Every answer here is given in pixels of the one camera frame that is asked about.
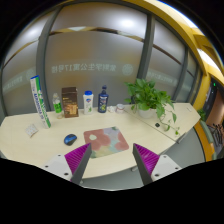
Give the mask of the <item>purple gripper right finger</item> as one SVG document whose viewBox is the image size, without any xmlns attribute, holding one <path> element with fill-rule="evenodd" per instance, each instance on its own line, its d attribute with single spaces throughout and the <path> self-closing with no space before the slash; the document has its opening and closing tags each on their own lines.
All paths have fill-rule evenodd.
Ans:
<svg viewBox="0 0 224 224">
<path fill-rule="evenodd" d="M 160 156 L 136 143 L 133 144 L 133 156 L 139 169 L 143 185 L 152 183 L 151 175 Z"/>
</svg>

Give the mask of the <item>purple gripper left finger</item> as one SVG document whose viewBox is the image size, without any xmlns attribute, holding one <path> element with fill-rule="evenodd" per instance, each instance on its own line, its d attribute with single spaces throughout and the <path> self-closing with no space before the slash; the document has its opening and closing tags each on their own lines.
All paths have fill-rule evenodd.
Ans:
<svg viewBox="0 0 224 224">
<path fill-rule="evenodd" d="M 91 144 L 88 143 L 72 150 L 65 155 L 65 159 L 72 173 L 72 183 L 77 185 L 80 184 L 91 153 Z"/>
</svg>

